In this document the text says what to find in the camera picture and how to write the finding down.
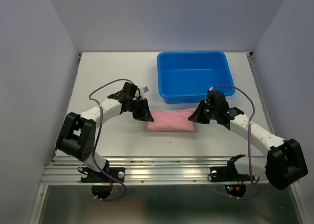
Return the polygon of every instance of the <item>robotic arm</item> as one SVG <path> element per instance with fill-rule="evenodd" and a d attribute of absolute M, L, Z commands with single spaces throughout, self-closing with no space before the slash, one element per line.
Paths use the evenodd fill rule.
<path fill-rule="evenodd" d="M 95 144 L 96 129 L 100 124 L 123 112 L 131 112 L 134 119 L 141 121 L 154 121 L 144 98 L 147 87 L 138 88 L 126 82 L 121 91 L 111 94 L 101 103 L 103 121 L 100 118 L 100 108 L 94 107 L 80 114 L 69 113 L 63 123 L 56 148 L 81 161 L 90 169 L 99 172 L 96 167 L 92 152 Z M 97 164 L 105 172 L 109 171 L 109 162 L 95 153 Z"/>
<path fill-rule="evenodd" d="M 207 99 L 202 100 L 189 120 L 209 124 L 217 120 L 230 130 L 248 140 L 249 118 L 240 109 L 230 108 L 221 91 L 208 90 Z M 252 158 L 253 175 L 267 178 L 279 190 L 286 188 L 308 173 L 300 144 L 285 140 L 266 131 L 254 122 L 251 124 L 251 144 L 263 153 L 265 158 Z M 248 158 L 245 155 L 232 157 L 226 167 L 211 167 L 211 180 L 239 181 L 249 174 Z"/>

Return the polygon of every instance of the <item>table top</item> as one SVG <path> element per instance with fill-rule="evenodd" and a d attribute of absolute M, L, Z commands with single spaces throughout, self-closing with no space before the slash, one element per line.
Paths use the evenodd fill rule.
<path fill-rule="evenodd" d="M 138 86 L 148 86 L 146 93 L 150 110 L 181 110 L 194 104 L 165 104 L 158 92 L 158 52 L 83 53 L 74 84 L 68 112 L 80 113 L 95 103 L 88 95 L 96 88 L 118 78 L 132 80 Z M 246 53 L 225 53 L 235 86 L 253 100 L 256 114 L 253 121 L 268 130 L 262 103 L 255 86 Z M 121 90 L 123 82 L 114 83 L 94 96 L 103 101 Z M 252 113 L 249 101 L 236 91 L 226 97 L 230 107 Z M 97 152 L 102 156 L 235 156 L 247 154 L 247 142 L 225 127 L 212 121 L 195 124 L 195 132 L 148 132 L 146 122 L 136 121 L 131 113 L 123 113 L 103 125 Z M 262 155 L 252 147 L 253 155 Z M 57 156 L 66 156 L 58 151 Z"/>

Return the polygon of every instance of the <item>purple cable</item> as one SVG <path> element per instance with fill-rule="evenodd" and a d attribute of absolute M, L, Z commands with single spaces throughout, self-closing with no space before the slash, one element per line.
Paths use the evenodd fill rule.
<path fill-rule="evenodd" d="M 237 196 L 230 196 L 230 195 L 227 195 L 226 193 L 222 193 L 222 192 L 220 192 L 220 191 L 217 191 L 217 190 L 215 190 L 215 188 L 214 188 L 214 189 L 211 189 L 211 190 L 214 191 L 214 192 L 216 192 L 216 193 L 218 193 L 218 194 L 221 194 L 221 195 L 224 195 L 224 196 L 228 196 L 228 197 L 230 197 L 230 198 L 241 199 L 241 200 L 250 200 L 250 199 L 255 199 L 255 198 L 257 198 L 257 197 L 260 197 L 261 195 L 265 194 L 266 191 L 268 191 L 269 188 L 270 188 L 270 183 L 267 184 L 267 186 L 265 187 L 264 190 L 262 190 L 261 192 L 259 192 L 259 193 L 256 194 L 256 195 L 249 196 L 249 197 L 239 197 L 239 198 L 238 198 Z"/>
<path fill-rule="evenodd" d="M 252 114 L 251 116 L 249 117 L 249 126 L 248 126 L 248 136 L 247 136 L 247 149 L 248 149 L 248 157 L 249 157 L 249 173 L 250 173 L 250 181 L 251 181 L 251 184 L 253 186 L 255 186 L 258 181 L 260 180 L 260 178 L 258 177 L 256 179 L 256 181 L 254 182 L 253 181 L 253 173 L 252 173 L 252 155 L 251 155 L 251 121 L 252 121 L 252 118 L 255 114 L 255 106 L 254 106 L 254 103 L 252 101 L 252 99 L 244 92 L 242 91 L 241 89 L 239 89 L 238 87 L 235 87 L 235 86 L 232 86 L 232 85 L 227 85 L 227 84 L 223 84 L 223 85 L 218 85 L 218 86 L 215 86 L 215 88 L 219 88 L 219 87 L 230 87 L 230 88 L 234 88 L 234 89 L 237 89 L 238 91 L 240 91 L 241 93 L 243 93 L 243 95 L 246 96 L 246 98 L 248 98 L 248 100 L 250 101 L 251 105 L 252 105 Z"/>
<path fill-rule="evenodd" d="M 88 96 L 88 98 L 89 98 L 90 100 L 93 100 L 94 102 L 97 103 L 97 105 L 98 105 L 98 107 L 99 107 L 99 109 L 100 109 L 100 123 L 99 123 L 99 129 L 98 129 L 98 133 L 97 133 L 97 137 L 96 137 L 96 141 L 95 141 L 95 145 L 94 145 L 94 150 L 93 150 L 93 153 L 92 153 L 93 161 L 94 161 L 96 167 L 100 170 L 100 172 L 101 172 L 102 174 L 104 174 L 104 175 L 105 175 L 106 177 L 108 177 L 109 179 L 111 179 L 111 180 L 113 180 L 113 181 L 119 183 L 119 184 L 122 185 L 123 188 L 124 188 L 123 194 L 120 195 L 120 196 L 117 197 L 117 198 L 113 198 L 113 199 L 100 199 L 100 198 L 94 196 L 94 198 L 96 198 L 96 199 L 98 199 L 98 200 L 100 200 L 100 201 L 115 201 L 115 200 L 118 200 L 118 199 L 122 198 L 122 197 L 126 194 L 126 192 L 127 192 L 127 187 L 125 186 L 125 184 L 123 184 L 122 182 L 118 181 L 117 179 L 115 179 L 115 178 L 113 178 L 112 176 L 110 176 L 109 174 L 107 174 L 107 173 L 98 165 L 98 163 L 96 162 L 96 159 L 95 159 L 96 147 L 97 147 L 97 144 L 98 144 L 98 141 L 99 141 L 99 138 L 100 138 L 100 134 L 101 134 L 101 131 L 102 131 L 102 125 L 103 125 L 103 108 L 102 108 L 102 106 L 101 106 L 101 103 L 100 103 L 97 99 L 92 98 L 92 95 L 93 95 L 95 92 L 101 90 L 102 88 L 104 88 L 104 87 L 106 87 L 106 86 L 108 86 L 108 85 L 110 85 L 110 84 L 112 84 L 112 83 L 118 82 L 118 81 L 126 81 L 126 82 L 130 82 L 130 83 L 134 84 L 132 81 L 130 81 L 130 80 L 128 80 L 128 79 L 124 79 L 124 78 L 117 79 L 117 80 L 115 80 L 115 81 L 112 81 L 112 82 L 110 82 L 110 83 L 107 83 L 107 84 L 105 84 L 105 85 L 103 85 L 103 86 L 97 88 L 96 90 L 94 90 L 93 92 L 91 92 L 91 94 L 89 94 L 89 96 Z"/>

